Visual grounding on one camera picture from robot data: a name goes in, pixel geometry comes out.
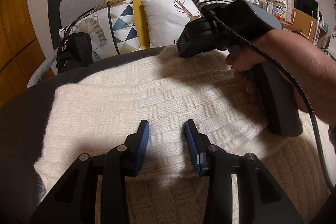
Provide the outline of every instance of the deer print pillow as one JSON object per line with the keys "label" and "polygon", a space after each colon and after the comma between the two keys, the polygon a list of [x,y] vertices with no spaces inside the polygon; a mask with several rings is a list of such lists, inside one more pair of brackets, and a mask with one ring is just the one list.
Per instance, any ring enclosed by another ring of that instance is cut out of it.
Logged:
{"label": "deer print pillow", "polygon": [[202,15],[192,0],[142,0],[150,48],[176,44],[184,27]]}
{"label": "deer print pillow", "polygon": [[[70,31],[85,32],[91,37],[93,62],[107,57],[134,52],[140,40],[134,24],[133,0],[124,0],[80,19]],[[61,37],[64,29],[59,30]]]}

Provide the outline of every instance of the television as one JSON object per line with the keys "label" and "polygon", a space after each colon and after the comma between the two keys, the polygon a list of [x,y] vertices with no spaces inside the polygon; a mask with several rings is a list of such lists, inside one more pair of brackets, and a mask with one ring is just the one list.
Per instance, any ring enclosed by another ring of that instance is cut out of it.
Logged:
{"label": "television", "polygon": [[307,15],[316,18],[317,13],[317,1],[316,0],[294,0],[294,8],[306,13]]}

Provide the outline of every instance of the white knitted sweater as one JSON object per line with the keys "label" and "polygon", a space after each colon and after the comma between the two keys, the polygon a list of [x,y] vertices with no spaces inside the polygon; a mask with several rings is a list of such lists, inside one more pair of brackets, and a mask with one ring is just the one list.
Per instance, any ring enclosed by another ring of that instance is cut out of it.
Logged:
{"label": "white knitted sweater", "polygon": [[[108,152],[146,119],[150,137],[144,165],[136,180],[127,183],[131,223],[202,223],[208,179],[195,177],[184,136],[184,123],[193,119],[211,143],[227,152],[255,153],[304,221],[310,221],[328,190],[308,117],[300,114],[304,133],[297,138],[270,134],[265,130],[267,120],[224,59],[219,51],[178,58],[176,47],[169,47],[158,56],[59,87],[42,157],[35,164],[46,192],[81,153]],[[327,125],[319,126],[330,151],[328,164],[335,166]]]}

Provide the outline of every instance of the black cable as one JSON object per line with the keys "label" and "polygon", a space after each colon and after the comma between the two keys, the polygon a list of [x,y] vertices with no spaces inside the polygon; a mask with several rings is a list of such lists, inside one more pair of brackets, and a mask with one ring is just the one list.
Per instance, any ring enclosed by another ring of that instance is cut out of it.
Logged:
{"label": "black cable", "polygon": [[312,105],[305,93],[305,91],[302,89],[301,85],[299,82],[291,75],[291,73],[283,66],[281,63],[279,63],[277,60],[275,60],[273,57],[271,57],[268,53],[264,52],[262,49],[260,49],[258,46],[253,44],[252,42],[248,41],[238,33],[236,33],[234,30],[232,30],[230,27],[228,27],[225,23],[223,23],[216,15],[213,15],[213,18],[220,24],[222,25],[225,29],[227,29],[229,32],[237,36],[241,41],[245,42],[249,47],[251,47],[256,53],[260,54],[262,57],[264,57],[267,61],[271,62],[274,64],[278,70],[280,70],[286,77],[290,80],[290,82],[294,85],[294,87],[298,90],[300,93],[301,97],[304,100],[304,103],[308,109],[308,113],[310,116],[311,124],[313,127],[314,135],[315,135],[315,141],[316,141],[316,146],[317,146],[317,151],[319,154],[319,160],[322,168],[322,173],[325,179],[325,183],[327,184],[329,190],[332,192],[334,189],[334,186],[332,185],[332,182],[329,178],[329,174],[327,171],[326,167],[326,162],[324,159],[324,154],[323,154],[323,148],[322,148],[322,143],[320,139],[320,133],[319,133],[319,127],[317,125],[316,117],[314,110],[312,108]]}

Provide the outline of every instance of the black leather seat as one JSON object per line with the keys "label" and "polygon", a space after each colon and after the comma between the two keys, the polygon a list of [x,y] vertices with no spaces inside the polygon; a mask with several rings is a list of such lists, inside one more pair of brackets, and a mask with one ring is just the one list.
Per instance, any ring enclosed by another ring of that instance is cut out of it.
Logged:
{"label": "black leather seat", "polygon": [[27,89],[0,108],[0,223],[28,223],[45,190],[34,163],[41,156],[43,136],[55,89],[76,83],[97,71],[159,54],[164,47],[131,52],[73,69]]}

